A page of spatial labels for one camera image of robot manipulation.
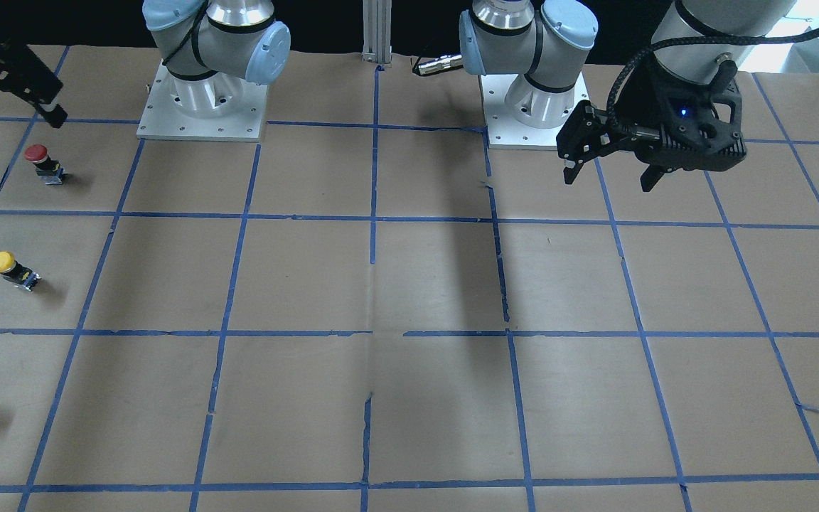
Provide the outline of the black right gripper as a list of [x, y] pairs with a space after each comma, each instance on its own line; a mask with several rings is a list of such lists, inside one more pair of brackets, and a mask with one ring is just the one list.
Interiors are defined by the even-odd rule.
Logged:
[[64, 85], [54, 71], [23, 43], [0, 43], [0, 91], [32, 106], [53, 129], [61, 129], [68, 113], [58, 103]]

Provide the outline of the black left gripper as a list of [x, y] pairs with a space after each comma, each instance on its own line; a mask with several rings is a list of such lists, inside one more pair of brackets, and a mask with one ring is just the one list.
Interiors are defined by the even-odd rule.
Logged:
[[[737, 71], [734, 61], [725, 60], [709, 83], [695, 84], [654, 60], [641, 66], [654, 98], [650, 126], [659, 129], [655, 142], [637, 150], [637, 158], [649, 164], [641, 174], [642, 192], [653, 191], [676, 169], [722, 172], [746, 158]], [[565, 160], [565, 185], [575, 182], [583, 165], [582, 160]]]

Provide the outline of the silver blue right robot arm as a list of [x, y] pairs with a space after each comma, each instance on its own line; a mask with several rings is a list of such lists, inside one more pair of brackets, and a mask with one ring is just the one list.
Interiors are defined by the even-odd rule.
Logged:
[[[291, 33], [270, 1], [145, 1], [141, 12], [163, 66], [182, 82], [225, 74], [268, 85], [287, 62]], [[0, 91], [29, 104], [58, 129], [68, 117], [58, 103], [62, 88], [0, 16]]]

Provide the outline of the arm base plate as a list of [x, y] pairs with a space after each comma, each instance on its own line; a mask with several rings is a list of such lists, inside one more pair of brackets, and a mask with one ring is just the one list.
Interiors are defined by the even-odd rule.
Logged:
[[571, 90], [539, 90], [524, 75], [481, 75], [482, 107], [492, 149], [557, 150], [556, 136], [573, 108], [588, 100], [582, 74]]
[[269, 86], [223, 73], [199, 81], [157, 68], [136, 136], [163, 142], [259, 143]]

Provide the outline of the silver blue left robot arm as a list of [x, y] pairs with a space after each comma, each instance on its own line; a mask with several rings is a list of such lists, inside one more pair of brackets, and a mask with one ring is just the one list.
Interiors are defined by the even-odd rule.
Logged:
[[[508, 1], [508, 22], [487, 21], [484, 1], [393, 1], [397, 49], [417, 55], [456, 50], [471, 74], [497, 74], [498, 60], [524, 67], [534, 87], [550, 42], [581, 46], [589, 63], [623, 65], [605, 108], [580, 100], [557, 136], [572, 183], [586, 160], [627, 150], [647, 164], [650, 191], [672, 171], [728, 171], [746, 158], [742, 99], [734, 83], [750, 46], [802, 43], [819, 27], [771, 38], [790, 1]], [[192, 60], [210, 27], [250, 33], [270, 21], [294, 32], [293, 49], [344, 53], [360, 43], [358, 1], [277, 1], [256, 23], [219, 20], [218, 1], [33, 1], [54, 17], [40, 42], [160, 48]]]

